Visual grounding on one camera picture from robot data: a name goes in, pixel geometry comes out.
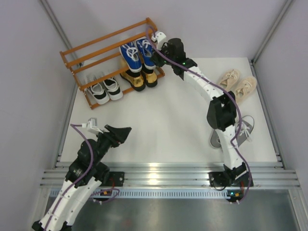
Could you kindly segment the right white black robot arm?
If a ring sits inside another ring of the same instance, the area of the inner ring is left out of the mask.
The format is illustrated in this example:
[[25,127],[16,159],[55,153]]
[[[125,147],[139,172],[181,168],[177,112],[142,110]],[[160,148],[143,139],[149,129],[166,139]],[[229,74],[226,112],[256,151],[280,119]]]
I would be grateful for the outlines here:
[[224,154],[224,170],[219,178],[212,177],[211,183],[219,187],[246,183],[247,188],[251,187],[250,167],[240,154],[236,140],[240,128],[235,125],[235,119],[241,114],[233,92],[225,91],[205,77],[198,64],[186,56],[181,39],[156,35],[150,42],[154,49],[151,57],[154,64],[158,67],[171,66],[175,75],[189,83],[209,103],[206,118],[218,134]]

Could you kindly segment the black white sneaker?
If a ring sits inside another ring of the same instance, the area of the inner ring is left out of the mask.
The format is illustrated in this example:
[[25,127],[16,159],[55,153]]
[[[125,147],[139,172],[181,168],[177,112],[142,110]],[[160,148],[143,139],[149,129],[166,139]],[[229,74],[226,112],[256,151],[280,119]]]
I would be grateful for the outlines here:
[[114,77],[104,80],[103,85],[112,101],[117,101],[123,97],[123,92]]
[[90,86],[87,90],[99,105],[103,105],[110,100],[108,93],[100,83]]

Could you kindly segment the blue canvas sneaker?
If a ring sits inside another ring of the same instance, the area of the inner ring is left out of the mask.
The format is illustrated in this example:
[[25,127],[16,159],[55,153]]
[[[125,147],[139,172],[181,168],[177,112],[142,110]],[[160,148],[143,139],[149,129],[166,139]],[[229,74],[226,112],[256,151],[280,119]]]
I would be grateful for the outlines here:
[[139,51],[134,42],[129,42],[119,47],[119,51],[131,72],[137,73],[142,69]]
[[154,70],[156,65],[151,61],[154,50],[149,40],[146,37],[142,37],[137,39],[135,44],[143,58],[144,66],[149,70]]

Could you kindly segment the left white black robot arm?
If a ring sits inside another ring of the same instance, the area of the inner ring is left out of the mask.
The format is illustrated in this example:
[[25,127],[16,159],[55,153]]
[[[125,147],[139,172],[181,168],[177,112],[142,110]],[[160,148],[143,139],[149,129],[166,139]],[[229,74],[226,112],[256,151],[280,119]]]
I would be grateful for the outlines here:
[[110,168],[102,163],[110,148],[123,144],[132,128],[114,128],[105,125],[97,127],[91,118],[87,123],[72,124],[75,131],[85,128],[96,139],[85,138],[77,153],[77,158],[69,166],[62,187],[45,216],[32,225],[35,231],[70,231],[82,207],[94,195],[99,186],[110,179]]

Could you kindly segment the gold loafer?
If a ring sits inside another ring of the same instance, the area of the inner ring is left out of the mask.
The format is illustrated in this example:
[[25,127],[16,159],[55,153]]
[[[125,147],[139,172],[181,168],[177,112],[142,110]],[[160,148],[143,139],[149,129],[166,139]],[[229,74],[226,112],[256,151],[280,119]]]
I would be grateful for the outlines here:
[[150,71],[142,70],[141,74],[142,74],[142,77],[147,87],[150,87],[150,88],[156,87],[158,83],[158,80],[157,80],[158,78],[154,70],[150,70]]
[[142,91],[145,89],[145,80],[141,75],[142,65],[137,70],[128,69],[120,73],[120,76],[127,81],[135,91]]

